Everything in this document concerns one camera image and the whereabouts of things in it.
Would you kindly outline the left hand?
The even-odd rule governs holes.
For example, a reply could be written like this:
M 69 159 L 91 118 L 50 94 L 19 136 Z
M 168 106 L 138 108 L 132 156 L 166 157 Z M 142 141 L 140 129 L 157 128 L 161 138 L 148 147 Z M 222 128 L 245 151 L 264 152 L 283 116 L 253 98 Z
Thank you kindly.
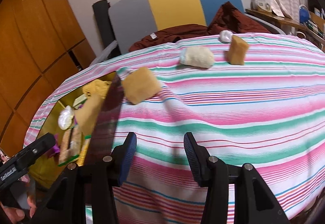
M 30 206 L 29 216 L 33 217 L 33 215 L 36 212 L 36 201 L 35 197 L 31 194 L 28 194 L 27 203 Z M 10 219 L 11 223 L 16 224 L 17 222 L 21 221 L 25 217 L 25 212 L 21 209 L 16 208 L 10 208 L 7 206 L 4 206 L 1 203 L 1 207 L 4 210 L 7 217 Z

